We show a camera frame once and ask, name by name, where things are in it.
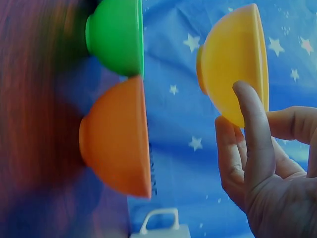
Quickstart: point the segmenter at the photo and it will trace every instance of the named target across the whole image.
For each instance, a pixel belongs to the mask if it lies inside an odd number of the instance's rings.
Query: star pattern
[[[299,75],[298,75],[298,69],[292,69],[292,73],[290,75],[294,81],[296,82],[297,79],[299,79]]]
[[[196,137],[192,137],[192,141],[189,142],[188,144],[190,147],[192,147],[194,149],[194,151],[198,150],[198,149],[202,149],[203,145],[202,145],[202,139],[201,138],[196,138]]]
[[[314,52],[314,49],[312,48],[309,39],[305,40],[303,37],[301,37],[301,41],[302,48],[305,49],[309,55],[311,55],[311,52]]]
[[[183,43],[187,46],[189,46],[190,48],[190,52],[194,52],[195,49],[199,48],[199,41],[200,41],[200,37],[199,36],[195,36],[193,37],[191,34],[187,33],[187,37],[188,39],[183,41]]]
[[[271,37],[268,38],[270,41],[270,45],[268,46],[268,48],[270,50],[273,50],[276,53],[276,56],[279,56],[280,52],[285,52],[285,50],[283,49],[283,47],[281,47],[279,39],[274,40]]]
[[[178,93],[177,85],[171,85],[169,87],[169,92],[172,93],[175,96],[175,94]]]

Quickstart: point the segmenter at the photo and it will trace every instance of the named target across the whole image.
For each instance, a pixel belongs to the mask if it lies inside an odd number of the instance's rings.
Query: blue star fabric
[[[221,188],[214,120],[219,112],[201,92],[196,55],[212,26],[248,0],[144,0],[145,94],[151,156],[151,201],[128,198],[131,231],[145,215],[176,207],[192,238],[251,238],[246,216]],[[317,107],[317,1],[255,0],[270,82],[270,110]],[[309,146],[278,141],[307,168]],[[170,226],[153,217],[149,229]]]

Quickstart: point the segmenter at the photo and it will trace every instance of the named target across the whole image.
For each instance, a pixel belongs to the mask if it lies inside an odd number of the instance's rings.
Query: green bowl
[[[88,51],[122,76],[144,76],[142,0],[104,0],[88,17]]]

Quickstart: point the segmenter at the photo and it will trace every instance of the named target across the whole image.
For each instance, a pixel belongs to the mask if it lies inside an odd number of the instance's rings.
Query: white handle
[[[173,214],[174,215],[174,223],[171,226],[171,229],[173,229],[173,230],[179,229],[179,216],[178,216],[177,208],[157,209],[157,210],[153,210],[152,212],[147,214],[147,216],[145,217],[144,222],[142,224],[142,227],[140,229],[140,234],[146,235],[148,233],[147,224],[148,224],[149,219],[152,216],[162,215],[162,214]]]

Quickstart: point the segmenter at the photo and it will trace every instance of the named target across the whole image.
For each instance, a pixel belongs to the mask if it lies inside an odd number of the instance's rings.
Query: finger
[[[245,186],[251,191],[275,173],[274,148],[267,117],[255,90],[244,82],[235,83],[233,89],[245,122],[248,157]]]
[[[307,177],[317,177],[317,109],[291,107],[267,114],[274,137],[311,144]]]
[[[272,136],[285,140],[298,140],[310,144],[317,128],[317,109],[290,107],[267,113]]]
[[[236,135],[237,146],[241,158],[242,170],[245,169],[247,163],[247,144],[244,138],[244,135],[241,132],[241,129],[237,126],[234,126],[234,133]]]
[[[275,138],[272,138],[272,143],[276,160],[275,174],[280,176],[282,179],[293,179],[294,177],[306,175],[305,170],[294,160],[289,158]]]
[[[244,171],[240,159],[234,126],[224,117],[215,120],[218,166],[222,188],[244,211]]]

